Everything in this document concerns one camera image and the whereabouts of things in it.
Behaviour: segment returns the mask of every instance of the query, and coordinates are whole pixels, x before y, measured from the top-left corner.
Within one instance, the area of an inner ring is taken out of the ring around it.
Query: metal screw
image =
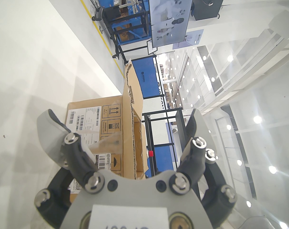
[[[223,185],[221,192],[228,198],[229,203],[235,203],[237,201],[236,191],[231,186],[227,184]]]
[[[39,208],[42,203],[50,199],[50,196],[50,191],[48,189],[40,190],[34,198],[34,205]]]
[[[183,179],[182,177],[177,177],[175,179],[175,184],[181,190],[185,189],[186,186],[187,186],[187,183],[186,183],[185,179]]]
[[[87,184],[85,184],[85,190],[89,193],[98,193],[104,186],[104,176],[95,172],[89,179]]]
[[[77,141],[78,138],[74,133],[69,133],[65,136],[64,142],[65,144],[72,144]]]
[[[179,195],[186,194],[190,190],[190,182],[187,177],[180,172],[172,175],[169,180],[170,189]]]
[[[199,137],[195,137],[192,142],[198,148],[205,148],[207,146],[207,143],[206,143],[205,139],[200,137],[200,136]]]
[[[206,163],[213,164],[216,161],[215,152],[211,148],[206,148],[205,153]]]
[[[207,151],[207,156],[210,157],[210,158],[215,157],[214,151],[213,151],[213,150],[208,150],[208,151]]]

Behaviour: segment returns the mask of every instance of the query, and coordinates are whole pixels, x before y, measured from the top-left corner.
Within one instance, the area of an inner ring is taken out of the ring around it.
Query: cardboard box on shelf
[[[131,24],[125,24],[125,25],[123,25],[124,28],[118,26],[118,27],[116,27],[116,29],[117,30],[122,30],[122,29],[125,29],[125,28],[129,28],[130,26],[131,26]],[[129,36],[128,36],[128,32],[127,31],[119,34],[119,36],[120,36],[121,42],[129,40]]]
[[[129,61],[123,95],[69,103],[66,126],[81,135],[82,144],[96,156],[99,169],[130,179],[145,179],[148,165],[142,102],[138,78]],[[72,202],[80,185],[74,180],[70,188]]]

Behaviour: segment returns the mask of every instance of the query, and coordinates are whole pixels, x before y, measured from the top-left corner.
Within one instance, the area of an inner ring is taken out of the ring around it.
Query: white label
[[[98,169],[111,170],[111,154],[98,154],[96,156],[96,165]]]
[[[88,229],[169,229],[164,207],[93,205]]]
[[[71,132],[81,136],[82,144],[87,146],[99,141],[101,108],[79,108],[68,110],[66,126]]]
[[[96,157],[96,165],[98,166],[98,169],[107,169],[111,170],[111,154],[94,154]],[[77,182],[76,179],[74,179],[71,184],[69,185],[68,189],[70,190],[70,193],[78,194],[82,186]]]

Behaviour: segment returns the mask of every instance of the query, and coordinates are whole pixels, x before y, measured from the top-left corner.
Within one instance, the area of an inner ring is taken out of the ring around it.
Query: yellow floor line
[[[87,9],[87,7],[86,7],[84,1],[83,1],[83,0],[80,0],[80,2],[82,3],[84,9],[86,10],[88,16],[89,16],[90,19],[91,19],[91,14],[90,14],[89,10]],[[111,56],[113,56],[111,50],[109,49],[109,47],[108,47],[108,45],[107,45],[107,43],[106,43],[106,41],[105,41],[105,39],[104,39],[104,37],[102,36],[102,34],[101,34],[101,32],[100,32],[98,26],[96,25],[96,23],[95,23],[94,21],[92,21],[92,23],[93,23],[93,25],[95,26],[95,28],[96,28],[97,32],[99,33],[100,37],[102,38],[102,40],[103,40],[103,42],[104,42],[104,44],[105,44],[105,46],[106,46],[106,48],[107,48],[109,54],[110,54]],[[120,67],[119,67],[119,65],[118,65],[118,63],[117,63],[117,61],[116,61],[115,59],[114,59],[114,61],[115,61],[116,65],[117,65],[119,71],[121,72],[122,76],[124,77],[124,74],[123,74],[123,72],[121,71],[121,69],[120,69]]]

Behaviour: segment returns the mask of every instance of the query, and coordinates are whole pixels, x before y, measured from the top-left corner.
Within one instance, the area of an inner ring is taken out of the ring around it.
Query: blue wall panel
[[[132,61],[143,97],[159,95],[155,65],[152,57]]]

